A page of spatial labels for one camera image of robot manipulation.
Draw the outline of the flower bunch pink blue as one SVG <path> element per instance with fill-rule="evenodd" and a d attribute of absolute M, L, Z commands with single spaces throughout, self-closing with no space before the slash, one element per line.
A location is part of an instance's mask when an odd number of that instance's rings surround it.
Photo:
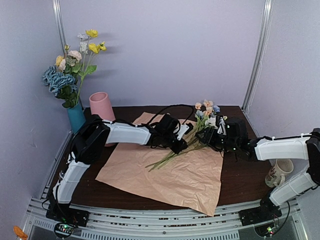
<path fill-rule="evenodd" d="M 149 172 L 152 170 L 159 170 L 164 167 L 175 157 L 185 155 L 192 151 L 197 151 L 207 146 L 199 142 L 196 138 L 196 133 L 203 129 L 216 129 L 216 115 L 220 115 L 220 108 L 211 100 L 204 100 L 202 103 L 196 102 L 194 105 L 195 108 L 195 118 L 196 123 L 193 124 L 193 130 L 186 135 L 187 149 L 181 151 L 179 154 L 175 154 L 173 151 L 168 153 L 161 160 L 147 165 L 145 168 L 149 168 Z"/>

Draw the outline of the pink tissue paper sheet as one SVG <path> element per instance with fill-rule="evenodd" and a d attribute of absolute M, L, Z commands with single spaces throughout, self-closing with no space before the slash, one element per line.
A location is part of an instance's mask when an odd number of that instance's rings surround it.
<path fill-rule="evenodd" d="M 213 216 L 221 191 L 221 154 L 204 147 L 176 156 L 160 169 L 147 168 L 168 153 L 168 149 L 119 143 L 95 179 L 134 195 Z"/>

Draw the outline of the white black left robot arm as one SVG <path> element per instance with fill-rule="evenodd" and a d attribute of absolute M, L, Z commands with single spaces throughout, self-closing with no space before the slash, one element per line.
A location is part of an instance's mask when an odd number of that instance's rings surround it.
<path fill-rule="evenodd" d="M 158 122 L 133 124 L 122 119 L 109 121 L 97 114 L 91 116 L 73 136 L 67 167 L 59 173 L 58 181 L 48 195 L 48 214 L 61 222 L 72 218 L 69 208 L 73 193 L 86 170 L 100 159 L 109 144 L 136 144 L 151 148 L 169 148 L 179 154 L 188 147 L 184 136 L 193 129 L 191 123 L 180 122 L 165 114 Z"/>

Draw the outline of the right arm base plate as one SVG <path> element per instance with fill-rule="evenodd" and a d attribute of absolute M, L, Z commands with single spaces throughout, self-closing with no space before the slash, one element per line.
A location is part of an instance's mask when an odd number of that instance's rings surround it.
<path fill-rule="evenodd" d="M 279 207 L 259 206 L 250 209 L 241 210 L 239 218 L 242 226 L 255 225 L 269 220 L 274 217 L 281 217 L 282 212 Z"/>

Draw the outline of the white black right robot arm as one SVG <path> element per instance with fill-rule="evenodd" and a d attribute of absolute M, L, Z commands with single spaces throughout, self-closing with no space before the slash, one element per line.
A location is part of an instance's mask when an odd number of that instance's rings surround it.
<path fill-rule="evenodd" d="M 281 179 L 255 209 L 254 216 L 266 221 L 279 206 L 320 184 L 320 130 L 289 137 L 249 138 L 244 120 L 219 118 L 218 127 L 206 126 L 195 136 L 217 152 L 233 152 L 248 162 L 267 160 L 305 160 L 308 166 L 290 180 Z"/>

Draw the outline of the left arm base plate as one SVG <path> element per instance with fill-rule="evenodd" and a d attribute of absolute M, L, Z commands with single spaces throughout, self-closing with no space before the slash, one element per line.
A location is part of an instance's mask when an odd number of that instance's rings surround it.
<path fill-rule="evenodd" d="M 75 208 L 68 208 L 63 211 L 58 208 L 54 208 L 48 210 L 45 214 L 48 219 L 76 227 L 86 227 L 89 215 L 90 213 L 88 211 Z"/>

